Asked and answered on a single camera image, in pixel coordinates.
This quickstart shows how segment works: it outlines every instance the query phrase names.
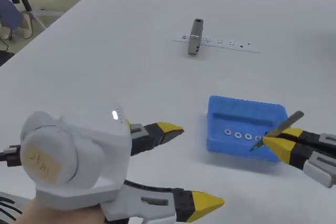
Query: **blue plastic tray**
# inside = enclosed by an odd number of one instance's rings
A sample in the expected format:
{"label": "blue plastic tray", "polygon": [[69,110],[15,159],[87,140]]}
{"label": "blue plastic tray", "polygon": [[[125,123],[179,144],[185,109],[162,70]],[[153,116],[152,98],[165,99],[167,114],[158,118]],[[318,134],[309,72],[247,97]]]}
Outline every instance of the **blue plastic tray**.
{"label": "blue plastic tray", "polygon": [[266,146],[249,150],[267,131],[288,118],[283,106],[211,96],[207,118],[209,151],[279,161]]}

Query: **white table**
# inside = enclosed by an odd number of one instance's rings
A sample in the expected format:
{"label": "white table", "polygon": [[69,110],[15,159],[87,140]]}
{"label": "white table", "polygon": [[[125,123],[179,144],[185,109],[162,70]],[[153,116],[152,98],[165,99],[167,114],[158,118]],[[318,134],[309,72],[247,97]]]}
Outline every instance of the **white table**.
{"label": "white table", "polygon": [[[203,190],[226,205],[198,223],[333,223],[335,189],[284,164],[206,150],[210,95],[303,110],[298,127],[335,131],[336,0],[82,0],[0,68],[0,148],[19,142],[35,110],[54,116],[110,97],[133,123],[185,133],[131,158],[129,179]],[[253,41],[261,53],[173,42],[204,19],[204,34]],[[21,168],[0,165],[0,188],[34,196]]]}

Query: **cable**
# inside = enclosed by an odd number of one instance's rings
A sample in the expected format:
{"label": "cable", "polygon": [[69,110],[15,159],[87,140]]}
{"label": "cable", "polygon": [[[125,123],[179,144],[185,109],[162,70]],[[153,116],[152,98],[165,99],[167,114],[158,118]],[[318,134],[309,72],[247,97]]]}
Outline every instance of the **cable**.
{"label": "cable", "polygon": [[0,39],[0,40],[2,41],[2,43],[4,43],[6,45],[6,49],[5,50],[0,50],[0,51],[7,52],[8,49],[9,49],[9,45],[5,41],[3,41],[2,39]]}
{"label": "cable", "polygon": [[0,224],[9,224],[9,223],[7,223],[6,221],[0,219]]}
{"label": "cable", "polygon": [[10,206],[10,205],[8,205],[8,204],[5,204],[5,203],[0,202],[0,206],[7,207],[7,208],[9,208],[9,209],[11,209],[11,210],[14,210],[14,211],[18,212],[19,214],[22,214],[22,211],[21,211],[21,210],[17,209],[16,207]]}
{"label": "cable", "polygon": [[4,201],[6,203],[10,203],[10,204],[14,204],[15,201],[11,200],[11,199],[8,199],[6,197],[3,197],[3,196],[0,196],[0,201]]}
{"label": "cable", "polygon": [[16,220],[16,218],[13,216],[13,215],[11,215],[11,214],[9,214],[9,213],[7,213],[5,210],[3,210],[2,208],[0,208],[0,212],[2,212],[4,215],[6,215],[7,217],[9,217],[9,218],[11,218],[12,220]]}

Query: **black cable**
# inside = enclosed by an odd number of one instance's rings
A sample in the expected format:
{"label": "black cable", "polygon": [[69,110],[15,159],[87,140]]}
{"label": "black cable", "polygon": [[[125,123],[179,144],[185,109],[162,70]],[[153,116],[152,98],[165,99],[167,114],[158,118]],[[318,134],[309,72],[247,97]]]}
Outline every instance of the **black cable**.
{"label": "black cable", "polygon": [[7,217],[9,217],[9,218],[11,218],[12,220],[16,220],[16,218],[13,216],[13,215],[11,215],[11,214],[9,214],[9,213],[7,213],[5,210],[3,210],[2,208],[0,208],[0,212],[2,212],[4,215],[6,215]]}
{"label": "black cable", "polygon": [[0,40],[2,41],[2,43],[4,43],[6,45],[6,49],[5,50],[0,50],[0,51],[7,52],[8,49],[9,49],[9,45],[5,41],[3,41],[2,39],[0,39]]}
{"label": "black cable", "polygon": [[11,200],[11,199],[8,199],[6,197],[3,197],[3,196],[0,196],[0,201],[4,201],[6,203],[10,203],[10,204],[14,204],[15,201]]}
{"label": "black cable", "polygon": [[22,214],[21,210],[17,209],[16,207],[10,206],[8,204],[0,202],[0,206],[7,207],[7,208],[9,208],[11,210],[14,210],[14,211],[18,212],[19,214]]}

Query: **white power strip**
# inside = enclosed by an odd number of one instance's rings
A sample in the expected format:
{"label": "white power strip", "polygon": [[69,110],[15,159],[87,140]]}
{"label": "white power strip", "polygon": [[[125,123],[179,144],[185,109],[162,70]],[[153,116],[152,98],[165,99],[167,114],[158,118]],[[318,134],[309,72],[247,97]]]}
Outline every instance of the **white power strip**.
{"label": "white power strip", "polygon": [[[189,43],[189,35],[179,34],[173,41]],[[221,47],[232,50],[246,51],[246,52],[256,52],[259,53],[258,47],[251,42],[241,42],[233,39],[221,39],[213,37],[202,37],[201,45],[210,47]]]}

